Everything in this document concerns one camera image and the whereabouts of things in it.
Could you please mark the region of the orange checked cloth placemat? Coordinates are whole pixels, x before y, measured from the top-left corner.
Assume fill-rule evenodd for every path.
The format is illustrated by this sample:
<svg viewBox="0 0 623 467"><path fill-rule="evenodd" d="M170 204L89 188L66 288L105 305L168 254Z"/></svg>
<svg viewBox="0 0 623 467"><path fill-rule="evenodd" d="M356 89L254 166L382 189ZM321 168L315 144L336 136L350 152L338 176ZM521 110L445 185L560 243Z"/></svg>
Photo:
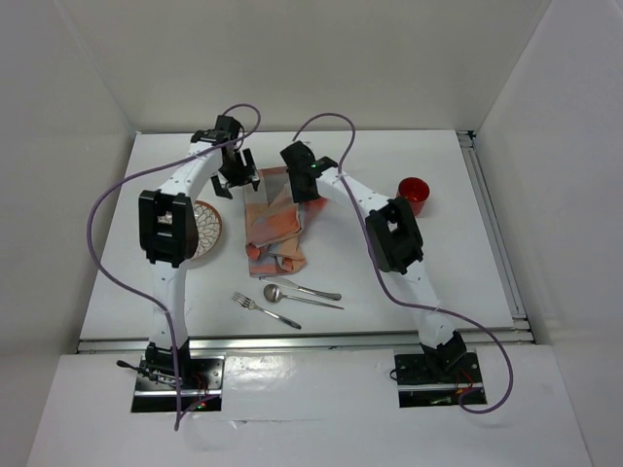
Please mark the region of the orange checked cloth placemat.
<svg viewBox="0 0 623 467"><path fill-rule="evenodd" d="M249 274L255 277L294 274L307 264L301 246L306 227L319 215L327 200L296 203L284 166L260 169L258 174L259 186L243 189Z"/></svg>

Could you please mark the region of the red mug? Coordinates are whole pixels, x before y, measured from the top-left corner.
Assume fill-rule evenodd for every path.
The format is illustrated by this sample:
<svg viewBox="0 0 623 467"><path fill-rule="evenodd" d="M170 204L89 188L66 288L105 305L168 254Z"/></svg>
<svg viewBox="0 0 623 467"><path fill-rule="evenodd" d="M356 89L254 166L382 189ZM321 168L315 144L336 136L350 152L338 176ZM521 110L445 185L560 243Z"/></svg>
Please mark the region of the red mug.
<svg viewBox="0 0 623 467"><path fill-rule="evenodd" d="M408 200L413 214L418 216L430 197L430 187L421 178L407 177L398 184L397 195Z"/></svg>

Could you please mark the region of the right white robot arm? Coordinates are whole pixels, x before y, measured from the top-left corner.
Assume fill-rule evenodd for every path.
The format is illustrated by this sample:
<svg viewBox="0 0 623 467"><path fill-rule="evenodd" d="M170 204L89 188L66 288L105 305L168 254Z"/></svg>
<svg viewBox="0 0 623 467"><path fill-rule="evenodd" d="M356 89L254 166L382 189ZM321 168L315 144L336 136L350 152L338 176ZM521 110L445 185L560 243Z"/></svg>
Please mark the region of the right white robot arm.
<svg viewBox="0 0 623 467"><path fill-rule="evenodd" d="M442 315L440 301L423 262L423 239L409 202L380 195L327 158L317 159L301 141L280 152L296 202L327 198L352 207L363 225L368 251L382 278L392 283L396 304L414 313L424 368L436 381L458 370L466 346L453 322Z"/></svg>

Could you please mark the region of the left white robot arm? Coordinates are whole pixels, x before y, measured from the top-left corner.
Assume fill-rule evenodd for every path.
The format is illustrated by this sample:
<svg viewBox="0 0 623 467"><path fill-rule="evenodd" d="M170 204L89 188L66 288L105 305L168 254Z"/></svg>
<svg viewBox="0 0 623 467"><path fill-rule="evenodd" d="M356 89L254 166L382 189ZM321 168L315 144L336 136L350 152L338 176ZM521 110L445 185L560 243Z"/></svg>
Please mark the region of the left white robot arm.
<svg viewBox="0 0 623 467"><path fill-rule="evenodd" d="M138 198L139 243L150 264L156 304L146 367L171 388L191 379L189 336L185 323L185 283L190 260L200 243L195 202L210 183L215 195L231 199L231 189L257 189L259 175L251 151L240 149L242 124L220 115L215 126L191 138L188 162L162 185Z"/></svg>

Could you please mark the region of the floral patterned ceramic plate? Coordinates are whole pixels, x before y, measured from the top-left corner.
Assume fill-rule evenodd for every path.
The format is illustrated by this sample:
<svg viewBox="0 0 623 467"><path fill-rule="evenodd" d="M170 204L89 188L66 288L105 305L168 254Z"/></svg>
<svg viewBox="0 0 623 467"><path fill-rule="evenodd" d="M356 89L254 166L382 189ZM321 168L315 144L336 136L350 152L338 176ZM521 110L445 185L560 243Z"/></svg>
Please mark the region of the floral patterned ceramic plate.
<svg viewBox="0 0 623 467"><path fill-rule="evenodd" d="M198 229L198 246L192 261L198 261L215 248L222 233L223 221L220 213L211 204L197 200L194 204L194 214Z"/></svg>

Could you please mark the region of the silver spoon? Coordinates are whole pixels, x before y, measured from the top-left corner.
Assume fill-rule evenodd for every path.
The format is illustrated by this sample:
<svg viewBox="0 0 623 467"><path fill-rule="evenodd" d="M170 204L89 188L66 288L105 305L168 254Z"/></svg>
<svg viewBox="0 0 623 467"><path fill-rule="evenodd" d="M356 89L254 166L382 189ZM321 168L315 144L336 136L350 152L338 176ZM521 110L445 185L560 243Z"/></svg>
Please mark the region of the silver spoon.
<svg viewBox="0 0 623 467"><path fill-rule="evenodd" d="M274 304L280 303L282 300L290 300L290 301L295 301L295 302L304 303L308 305L316 305L316 306L322 306L322 307L333 308L333 309L343 309L343 307L339 305L330 305L330 304L312 300L312 299L305 299L301 297L286 295L274 284L266 285L263 289L263 295L264 295L264 298L268 302L274 303Z"/></svg>

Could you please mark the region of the silver fork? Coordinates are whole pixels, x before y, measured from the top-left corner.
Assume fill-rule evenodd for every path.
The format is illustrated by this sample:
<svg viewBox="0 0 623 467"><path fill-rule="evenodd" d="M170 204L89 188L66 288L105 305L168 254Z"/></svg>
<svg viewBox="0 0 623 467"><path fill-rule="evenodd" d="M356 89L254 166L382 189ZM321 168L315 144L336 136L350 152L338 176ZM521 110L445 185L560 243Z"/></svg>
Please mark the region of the silver fork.
<svg viewBox="0 0 623 467"><path fill-rule="evenodd" d="M232 300L235 301L238 305L242 306L243 308L246 309L250 309L250 310L257 310L260 311L268 316L270 316L272 319L290 327L293 328L295 330L301 330L302 326L296 322L293 321L287 317L281 316L277 313L274 313L272 311L269 311L263 307L260 307L259 305L257 305L254 301L252 301L250 298L244 296L243 294L239 293L239 292L235 292L232 295Z"/></svg>

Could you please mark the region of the silver table knife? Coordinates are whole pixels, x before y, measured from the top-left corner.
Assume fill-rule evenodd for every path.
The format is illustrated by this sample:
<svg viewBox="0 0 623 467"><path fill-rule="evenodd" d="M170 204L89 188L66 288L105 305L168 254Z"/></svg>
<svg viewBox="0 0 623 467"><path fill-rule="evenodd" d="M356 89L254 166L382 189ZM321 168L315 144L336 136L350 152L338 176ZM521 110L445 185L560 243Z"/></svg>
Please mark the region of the silver table knife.
<svg viewBox="0 0 623 467"><path fill-rule="evenodd" d="M330 301L340 301L342 299L342 295L339 293L329 293L318 291L309 287L304 287L296 284L295 282L286 279L284 277L279 276L260 276L259 279L263 282L271 283L280 287L285 287L287 289L291 289L294 291L302 292L305 294L309 294L312 296L320 297Z"/></svg>

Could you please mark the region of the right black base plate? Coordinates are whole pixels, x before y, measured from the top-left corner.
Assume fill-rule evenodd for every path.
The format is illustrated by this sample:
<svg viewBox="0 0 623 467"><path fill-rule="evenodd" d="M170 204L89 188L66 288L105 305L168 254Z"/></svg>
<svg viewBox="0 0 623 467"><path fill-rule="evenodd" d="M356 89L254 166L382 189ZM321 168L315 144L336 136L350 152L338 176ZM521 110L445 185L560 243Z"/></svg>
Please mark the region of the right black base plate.
<svg viewBox="0 0 623 467"><path fill-rule="evenodd" d="M444 373L432 370L423 353L395 354L394 365L399 385L476 384L483 382L475 352L467 352Z"/></svg>

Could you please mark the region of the aluminium frame rail right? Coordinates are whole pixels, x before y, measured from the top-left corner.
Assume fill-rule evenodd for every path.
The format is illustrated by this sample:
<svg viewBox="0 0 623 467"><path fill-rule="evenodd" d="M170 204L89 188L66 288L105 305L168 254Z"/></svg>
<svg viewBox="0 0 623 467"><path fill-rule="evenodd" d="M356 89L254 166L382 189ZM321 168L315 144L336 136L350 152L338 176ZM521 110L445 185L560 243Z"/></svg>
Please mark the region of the aluminium frame rail right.
<svg viewBox="0 0 623 467"><path fill-rule="evenodd" d="M501 234L499 222L495 214L495 208L490 190L476 152L476 134L473 130L457 130L456 135L476 201L483 218L489 243L492 247L495 264L510 308L511 317L514 322L522 322L522 325L517 325L518 329L527 329L528 331L531 331L531 325L526 315L521 293L516 282L515 274Z"/></svg>

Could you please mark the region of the aluminium frame rail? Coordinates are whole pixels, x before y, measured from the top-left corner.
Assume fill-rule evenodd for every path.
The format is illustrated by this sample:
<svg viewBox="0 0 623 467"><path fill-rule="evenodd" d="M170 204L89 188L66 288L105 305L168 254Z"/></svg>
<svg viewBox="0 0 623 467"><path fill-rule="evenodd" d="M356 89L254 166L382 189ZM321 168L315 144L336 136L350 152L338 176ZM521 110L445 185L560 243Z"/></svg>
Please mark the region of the aluminium frame rail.
<svg viewBox="0 0 623 467"><path fill-rule="evenodd" d="M476 201L483 218L489 243L492 247L495 264L510 308L511 317L514 322L522 322L522 325L517 325L518 329L527 329L528 331L531 331L531 325L526 315L521 293L516 282L515 274L501 234L499 222L495 214L495 208L490 190L476 152L476 134L473 130L457 130L456 135Z"/></svg>
<svg viewBox="0 0 623 467"><path fill-rule="evenodd" d="M416 332L355 333L346 335L266 336L219 339L194 339L190 341L193 354L229 351L294 351L365 349L373 347L418 347ZM141 352L147 347L144 340L80 341L81 354Z"/></svg>

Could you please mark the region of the aluminium frame rail front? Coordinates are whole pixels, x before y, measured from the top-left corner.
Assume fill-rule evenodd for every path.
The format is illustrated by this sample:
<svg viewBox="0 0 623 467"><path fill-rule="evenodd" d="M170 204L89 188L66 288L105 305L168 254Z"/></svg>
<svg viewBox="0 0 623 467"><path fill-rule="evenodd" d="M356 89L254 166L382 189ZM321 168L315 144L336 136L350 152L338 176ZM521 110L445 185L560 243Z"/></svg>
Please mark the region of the aluminium frame rail front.
<svg viewBox="0 0 623 467"><path fill-rule="evenodd" d="M219 339L194 339L190 341L193 354L229 351L294 351L365 349L373 347L418 347L416 332L355 333L346 335L266 336ZM141 352L147 347L144 340L80 341L81 354Z"/></svg>

